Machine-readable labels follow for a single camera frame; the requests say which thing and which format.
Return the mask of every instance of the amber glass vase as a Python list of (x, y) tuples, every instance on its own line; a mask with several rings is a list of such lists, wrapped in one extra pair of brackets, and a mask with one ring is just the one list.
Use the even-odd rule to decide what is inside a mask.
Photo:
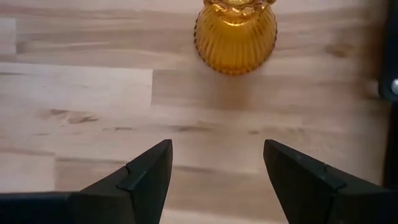
[(260, 66), (275, 46), (276, 0), (203, 0), (195, 26), (195, 45), (216, 71), (240, 75)]

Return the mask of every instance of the wooden floor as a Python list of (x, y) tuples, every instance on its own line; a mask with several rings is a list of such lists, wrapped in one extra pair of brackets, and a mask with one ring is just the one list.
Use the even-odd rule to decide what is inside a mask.
[(275, 139), (379, 183), (386, 1), (278, 0), (270, 60), (213, 72), (200, 0), (0, 0), (0, 191), (78, 190), (165, 138), (162, 223), (286, 223), (262, 161)]

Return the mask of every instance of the black object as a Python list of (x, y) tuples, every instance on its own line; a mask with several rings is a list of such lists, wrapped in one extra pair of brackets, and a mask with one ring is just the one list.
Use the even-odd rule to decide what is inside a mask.
[(158, 224), (172, 159), (164, 140), (79, 192), (0, 194), (0, 223)]
[(290, 224), (398, 223), (398, 193), (266, 140), (264, 161)]
[(383, 71), (379, 79), (379, 94), (390, 101), (391, 116), (384, 163), (383, 186), (398, 189), (398, 0), (390, 0), (384, 42)]

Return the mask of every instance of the glass vase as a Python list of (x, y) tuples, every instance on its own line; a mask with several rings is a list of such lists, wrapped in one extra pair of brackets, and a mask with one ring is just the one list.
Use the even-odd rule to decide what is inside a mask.
[(213, 69), (228, 75), (253, 71), (271, 54), (277, 35), (276, 0), (204, 0), (195, 45)]

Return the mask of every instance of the black plastic part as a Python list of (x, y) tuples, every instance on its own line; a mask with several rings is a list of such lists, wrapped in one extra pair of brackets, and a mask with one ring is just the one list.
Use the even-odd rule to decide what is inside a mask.
[(398, 103), (391, 104), (383, 186), (398, 190)]
[(158, 224), (172, 157), (164, 140), (80, 192), (0, 194), (0, 223)]
[(398, 194), (273, 140), (264, 161), (290, 224), (398, 223)]
[(392, 81), (398, 78), (398, 0), (390, 0), (386, 24), (382, 74), (379, 79), (379, 94), (389, 101), (398, 101), (391, 90)]

